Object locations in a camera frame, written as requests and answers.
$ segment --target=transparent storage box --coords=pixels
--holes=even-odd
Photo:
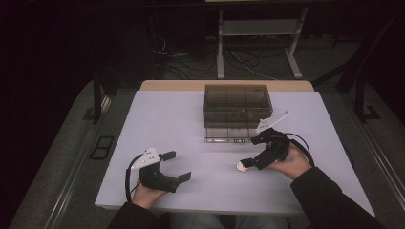
[[[205,141],[249,142],[257,135],[260,119],[272,112],[266,85],[206,85]]]

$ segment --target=black jacket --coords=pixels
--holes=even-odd
[[[314,229],[384,228],[318,168],[296,178],[291,188]],[[160,225],[159,219],[150,211],[127,202],[119,209],[109,228],[156,229]]]

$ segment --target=person's left hand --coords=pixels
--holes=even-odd
[[[132,203],[142,208],[151,209],[152,206],[155,204],[155,202],[161,196],[167,193],[162,190],[153,190],[150,188],[146,188],[145,186],[142,185],[142,183],[140,183],[139,179],[137,183],[139,183],[139,186],[135,190],[134,197],[132,198]]]

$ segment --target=hand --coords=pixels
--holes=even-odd
[[[296,179],[312,166],[304,154],[292,143],[289,143],[287,158],[284,161],[275,161],[267,168],[277,170],[291,179]]]
[[[162,190],[153,190],[150,188],[146,188],[145,186],[142,185],[142,183],[140,183],[139,179],[137,183],[139,183],[139,186],[135,190],[134,197],[132,198],[132,203],[142,208],[151,209],[152,206],[155,204],[155,202],[161,196],[167,193]]]

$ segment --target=table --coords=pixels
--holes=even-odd
[[[260,82],[267,84],[270,90],[274,89],[269,92],[273,113],[290,112],[274,129],[303,137],[310,146],[315,164],[339,184],[347,196],[374,215],[319,93],[311,90],[306,81],[144,82],[134,97],[96,205],[114,209],[124,203],[125,169],[135,156],[154,146],[159,153],[177,152],[176,158],[161,164],[163,173],[176,177],[192,172],[191,179],[181,184],[176,194],[165,195],[156,203],[157,209],[283,216],[303,214],[289,188],[289,178],[271,170],[237,171],[236,163],[256,156],[263,151],[263,145],[204,142],[203,86],[206,83]],[[298,91],[301,88],[301,91],[289,92],[288,85]],[[132,174],[132,187],[137,175],[137,171]]]

